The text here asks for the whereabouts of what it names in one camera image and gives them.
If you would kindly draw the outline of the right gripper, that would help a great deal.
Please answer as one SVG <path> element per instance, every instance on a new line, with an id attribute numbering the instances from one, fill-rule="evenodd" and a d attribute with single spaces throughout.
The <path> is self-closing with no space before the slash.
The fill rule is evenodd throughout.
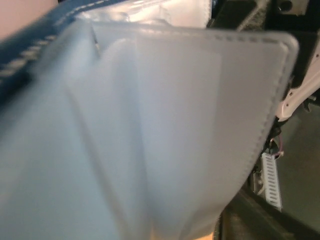
<path id="1" fill-rule="evenodd" d="M 207 28 L 316 32 L 318 0 L 213 0 Z"/>

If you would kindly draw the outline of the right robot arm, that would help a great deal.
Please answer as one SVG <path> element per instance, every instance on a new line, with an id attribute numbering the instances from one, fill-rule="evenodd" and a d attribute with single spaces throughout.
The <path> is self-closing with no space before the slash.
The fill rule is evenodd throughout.
<path id="1" fill-rule="evenodd" d="M 318 0 L 212 0 L 208 28 L 280 31 L 299 45 L 286 92 L 276 111 L 278 122 L 320 87 L 320 2 Z"/>

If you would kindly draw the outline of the blue card holder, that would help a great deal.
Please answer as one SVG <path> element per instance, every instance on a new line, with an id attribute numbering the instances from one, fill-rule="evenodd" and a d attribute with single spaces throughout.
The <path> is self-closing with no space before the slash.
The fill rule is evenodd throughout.
<path id="1" fill-rule="evenodd" d="M 209 0 L 67 0 L 0 42 L 0 237 L 195 240 L 247 180 L 299 43 Z"/>

